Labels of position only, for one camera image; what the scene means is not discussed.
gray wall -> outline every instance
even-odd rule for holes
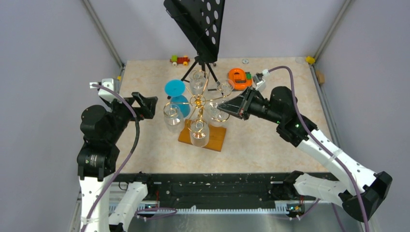
[[[194,57],[195,49],[163,2],[91,0],[123,60]],[[219,57],[312,56],[343,2],[227,0]]]
[[[90,81],[119,74],[80,0],[0,3],[1,231],[68,230]]]
[[[393,184],[377,212],[382,231],[407,231],[410,1],[355,1],[318,67],[344,150]]]

beige table surface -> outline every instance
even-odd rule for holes
[[[300,112],[310,118],[329,136],[329,130],[312,75],[307,63],[299,64],[295,58],[249,58],[249,64],[242,64],[242,58],[219,59],[213,70],[218,79],[226,78],[232,68],[246,72],[261,73],[264,69],[287,65],[293,71],[295,92]],[[251,116],[243,121],[231,117],[221,152],[178,142],[178,134],[169,132],[163,119],[163,107],[168,102],[164,92],[165,84],[172,79],[180,79],[189,66],[173,67],[169,60],[128,61],[122,80],[120,94],[130,97],[132,92],[140,92],[145,97],[157,96],[158,103],[154,119],[140,122],[138,146],[122,170],[123,173],[274,173],[299,170],[304,172],[327,171],[315,159],[283,141],[276,133],[276,124]],[[215,87],[211,79],[209,88]],[[290,88],[286,70],[274,71],[266,79],[262,95],[269,98],[276,86]],[[234,92],[229,98],[238,95]],[[117,168],[124,161],[132,147],[135,127],[132,122],[123,132],[117,146],[120,155]]]

music stand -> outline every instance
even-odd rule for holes
[[[218,60],[225,0],[165,0],[164,6],[198,54],[181,81],[189,82],[186,80],[187,76],[199,64],[204,72],[207,66],[217,82],[210,63]]]

wooden base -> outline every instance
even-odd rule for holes
[[[225,139],[226,128],[224,127],[214,127],[209,125],[209,143],[204,146],[206,149],[221,151],[223,140]],[[185,120],[185,128],[179,134],[178,141],[186,144],[191,144],[190,130],[187,128],[187,121]]]

blue disc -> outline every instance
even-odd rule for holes
[[[165,85],[165,93],[170,97],[181,96],[185,91],[185,84],[181,80],[172,80]]]
[[[188,99],[184,96],[177,96],[171,98],[171,102],[176,102],[176,105],[179,106],[179,109],[181,109],[182,115],[184,117],[187,117],[190,114],[190,105],[189,104],[178,104],[177,102],[188,102]]]

